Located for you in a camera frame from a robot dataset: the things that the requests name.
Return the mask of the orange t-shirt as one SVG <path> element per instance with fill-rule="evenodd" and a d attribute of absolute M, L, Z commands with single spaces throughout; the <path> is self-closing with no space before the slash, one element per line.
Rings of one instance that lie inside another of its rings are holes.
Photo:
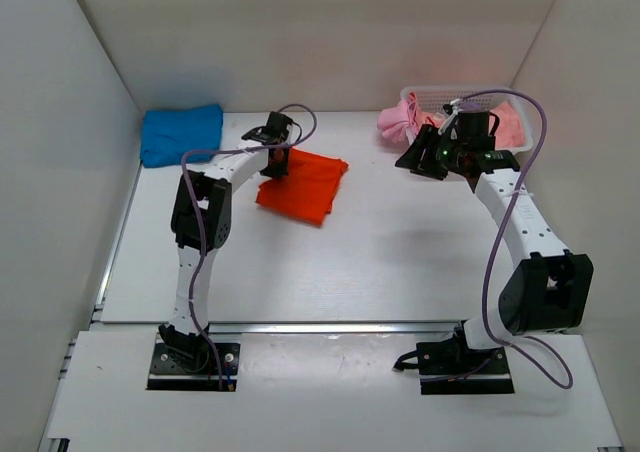
<path fill-rule="evenodd" d="M 293 149 L 288 174 L 263 182 L 256 203 L 270 212 L 321 227 L 348 169 L 348 163 L 341 159 Z"/>

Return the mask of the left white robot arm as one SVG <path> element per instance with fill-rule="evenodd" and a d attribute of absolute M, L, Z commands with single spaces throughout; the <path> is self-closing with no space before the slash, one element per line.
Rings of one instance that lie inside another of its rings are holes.
<path fill-rule="evenodd" d="M 236 148 L 219 152 L 207 173 L 183 168 L 170 222 L 179 259 L 174 309 L 159 335 L 169 357 L 188 374 L 221 364 L 209 335 L 208 294 L 216 255 L 230 236 L 233 195 L 256 174 L 287 174 L 297 127 L 289 116 L 272 112 Z"/>

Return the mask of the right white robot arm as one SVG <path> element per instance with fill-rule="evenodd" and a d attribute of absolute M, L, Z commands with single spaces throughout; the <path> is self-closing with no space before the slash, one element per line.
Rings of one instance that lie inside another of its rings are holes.
<path fill-rule="evenodd" d="M 496 147 L 498 118 L 452 110 L 441 126 L 425 124 L 399 168 L 430 179 L 463 177 L 498 231 L 485 269 L 481 314 L 463 321 L 430 357 L 471 372 L 518 337 L 537 339 L 581 324 L 594 266 L 551 230 L 524 184 L 528 171 Z"/>

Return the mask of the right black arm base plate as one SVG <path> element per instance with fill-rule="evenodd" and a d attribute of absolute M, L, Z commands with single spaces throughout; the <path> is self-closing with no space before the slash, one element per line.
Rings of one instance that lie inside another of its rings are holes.
<path fill-rule="evenodd" d="M 422 395 L 509 395 L 515 392 L 505 350 L 471 350 L 454 338 L 418 342 L 393 370 L 414 370 Z"/>

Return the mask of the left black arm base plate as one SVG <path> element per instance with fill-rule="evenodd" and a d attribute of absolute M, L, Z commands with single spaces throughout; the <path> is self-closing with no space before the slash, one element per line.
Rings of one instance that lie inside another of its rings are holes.
<path fill-rule="evenodd" d="M 172 351 L 156 335 L 146 388 L 152 391 L 235 392 L 241 359 L 239 342 L 218 342 L 221 369 L 207 352 L 195 363 Z"/>

